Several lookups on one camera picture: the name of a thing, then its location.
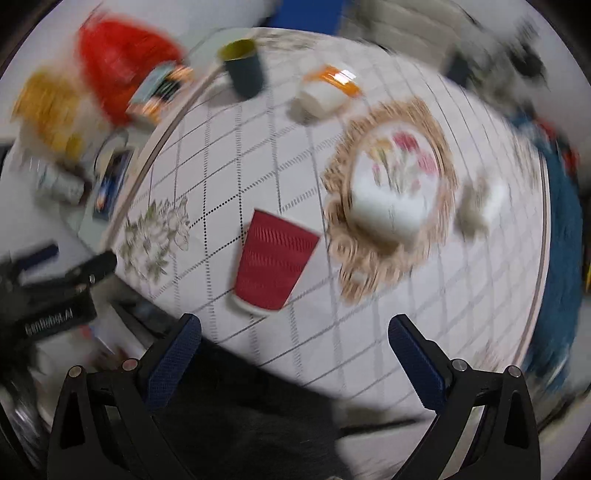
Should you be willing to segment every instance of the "pink flower print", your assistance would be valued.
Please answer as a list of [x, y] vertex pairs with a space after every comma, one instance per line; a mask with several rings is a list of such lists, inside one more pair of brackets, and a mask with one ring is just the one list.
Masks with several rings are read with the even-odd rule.
[[420, 151], [417, 156], [418, 168], [420, 168], [427, 175], [433, 175], [437, 173], [437, 164], [433, 155], [428, 152]]
[[398, 132], [392, 136], [392, 140], [404, 151], [412, 152], [418, 150], [417, 139], [407, 132]]

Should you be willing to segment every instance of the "dark green cup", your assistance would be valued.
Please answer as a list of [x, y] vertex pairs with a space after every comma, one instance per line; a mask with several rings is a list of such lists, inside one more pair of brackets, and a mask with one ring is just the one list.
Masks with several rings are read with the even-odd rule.
[[265, 77], [254, 40], [244, 39], [229, 43], [217, 54], [224, 63], [238, 95], [249, 99], [261, 92]]

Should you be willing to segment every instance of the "table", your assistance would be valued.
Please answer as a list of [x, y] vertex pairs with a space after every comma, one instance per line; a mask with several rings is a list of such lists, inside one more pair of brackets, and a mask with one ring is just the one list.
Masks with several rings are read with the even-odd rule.
[[[118, 253], [118, 275], [167, 312], [198, 315], [204, 334], [225, 348], [357, 405], [424, 411], [387, 342], [398, 313], [475, 368], [519, 363], [547, 271], [545, 165], [516, 154], [520, 139], [505, 120], [427, 66], [343, 38], [276, 34], [261, 49], [268, 86], [260, 95], [241, 102], [218, 75], [170, 137], [158, 139], [164, 146], [137, 193], [121, 200], [127, 220], [113, 226], [108, 246]], [[299, 80], [327, 61], [358, 72], [364, 95], [339, 116], [298, 123], [291, 101]], [[321, 176], [343, 129], [370, 106], [412, 96], [439, 122], [460, 184], [483, 168], [508, 182], [510, 202], [489, 236], [465, 241], [450, 225], [447, 242], [432, 245], [423, 265], [347, 304], [325, 235], [280, 312], [237, 309], [229, 294], [254, 209], [325, 232]]]

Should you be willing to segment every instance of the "decorative lace rim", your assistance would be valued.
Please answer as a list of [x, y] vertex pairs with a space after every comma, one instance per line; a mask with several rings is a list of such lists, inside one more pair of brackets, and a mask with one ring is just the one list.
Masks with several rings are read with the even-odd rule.
[[[374, 128], [392, 121], [412, 125], [427, 139], [441, 178], [433, 211], [410, 252], [400, 244], [379, 242], [353, 222], [347, 221], [351, 206], [350, 177], [358, 148]], [[345, 301], [357, 303], [372, 294], [381, 283], [393, 285], [399, 282], [405, 273], [428, 258], [433, 244], [445, 243], [454, 208], [457, 177], [443, 131], [427, 105], [418, 97], [409, 102], [381, 103], [366, 117], [351, 120], [344, 138], [336, 147], [335, 156], [323, 173], [322, 182], [333, 195], [324, 209], [324, 215], [330, 239], [329, 254], [342, 263], [339, 281]]]

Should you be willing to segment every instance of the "blue object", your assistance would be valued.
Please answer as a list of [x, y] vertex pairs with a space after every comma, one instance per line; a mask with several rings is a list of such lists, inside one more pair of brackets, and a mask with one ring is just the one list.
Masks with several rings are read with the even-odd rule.
[[144, 398], [148, 411], [168, 404], [200, 343], [201, 322], [191, 315], [148, 379]]
[[334, 35], [344, 4], [345, 0], [283, 0], [264, 26]]
[[[516, 127], [530, 122], [523, 113], [512, 119]], [[548, 168], [550, 189], [550, 259], [542, 305], [525, 360], [525, 369], [550, 379], [551, 390], [562, 387], [567, 360], [576, 334], [583, 299], [583, 214], [576, 186], [564, 172], [556, 145], [540, 135], [534, 145]]]
[[446, 403], [445, 382], [427, 354], [397, 317], [390, 320], [388, 340], [423, 407], [439, 414]]

